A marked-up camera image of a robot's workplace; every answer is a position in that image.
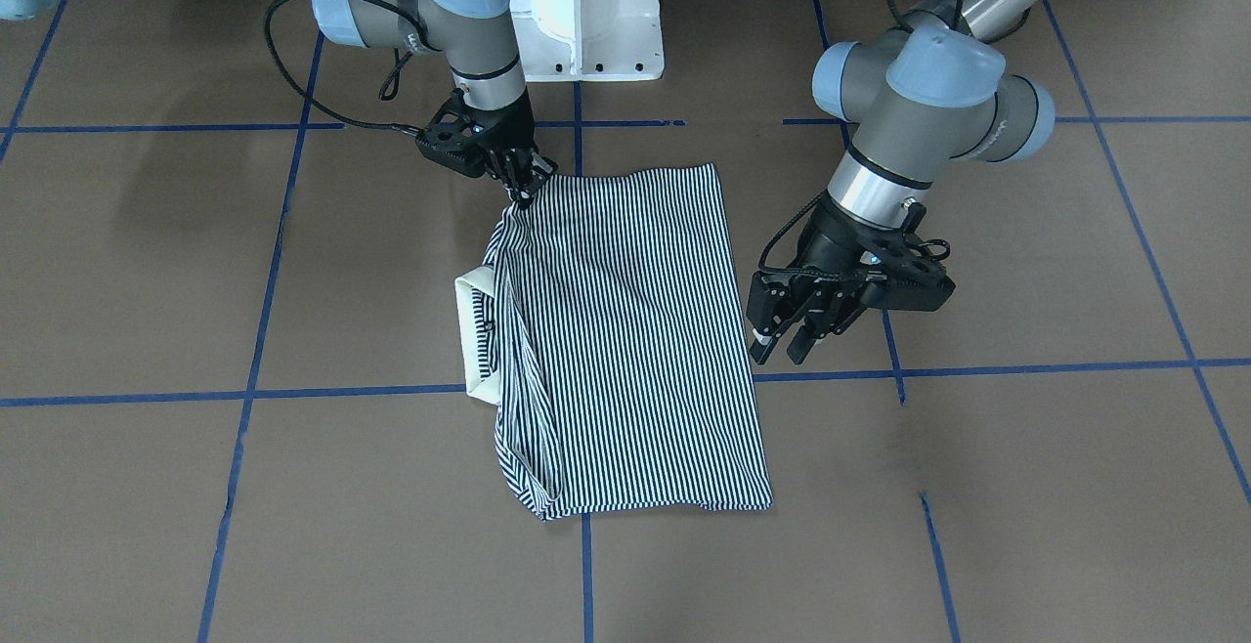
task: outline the white plastic bracket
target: white plastic bracket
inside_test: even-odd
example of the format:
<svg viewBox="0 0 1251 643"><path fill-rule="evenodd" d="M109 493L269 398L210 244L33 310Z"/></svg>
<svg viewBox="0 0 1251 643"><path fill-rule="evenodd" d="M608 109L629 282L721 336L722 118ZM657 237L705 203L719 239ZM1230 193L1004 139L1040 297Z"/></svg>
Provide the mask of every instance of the white plastic bracket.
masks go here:
<svg viewBox="0 0 1251 643"><path fill-rule="evenodd" d="M527 81L648 81L664 73L658 0L510 0Z"/></svg>

